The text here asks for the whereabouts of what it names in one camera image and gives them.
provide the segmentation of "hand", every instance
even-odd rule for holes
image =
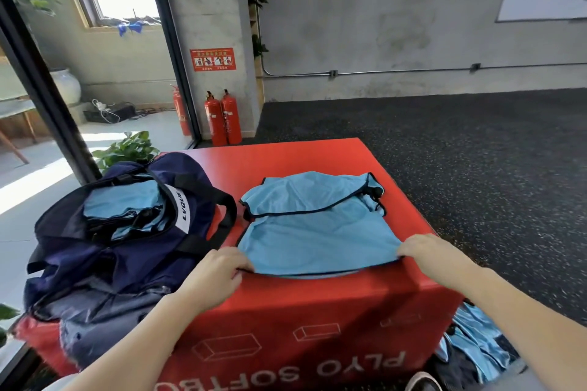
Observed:
[[[236,247],[211,250],[184,280],[175,295],[190,302],[197,313],[219,306],[240,286],[242,274],[255,268]]]
[[[426,276],[462,294],[481,269],[455,246],[432,234],[411,236],[397,249],[397,256],[414,258]]]

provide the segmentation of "shoe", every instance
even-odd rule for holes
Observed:
[[[420,371],[407,382],[405,391],[443,391],[443,389],[430,374]]]

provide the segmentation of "table leg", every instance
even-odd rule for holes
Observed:
[[[25,156],[18,151],[17,147],[10,141],[10,139],[8,139],[8,136],[6,136],[2,130],[0,130],[0,141],[4,142],[4,144],[7,145],[7,147],[14,152],[15,155],[18,156],[18,158],[20,158],[20,160],[22,162],[24,162],[25,164],[29,163],[29,160],[27,158],[25,158]]]
[[[29,128],[29,134],[31,135],[31,139],[33,141],[33,144],[36,144],[37,140],[36,140],[35,130],[33,129],[33,124],[31,123],[31,118],[29,116],[29,112],[26,111],[22,115],[25,117],[26,125]]]

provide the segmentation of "forearm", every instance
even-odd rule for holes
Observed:
[[[525,295],[490,269],[479,269],[461,292],[488,314],[549,390],[584,389],[587,328]]]
[[[166,295],[64,391],[152,391],[175,343],[198,313],[192,307],[179,295]]]

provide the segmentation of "white vase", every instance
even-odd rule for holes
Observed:
[[[54,70],[51,72],[55,85],[61,97],[67,105],[77,104],[82,98],[82,86],[76,76],[72,75],[69,68]]]

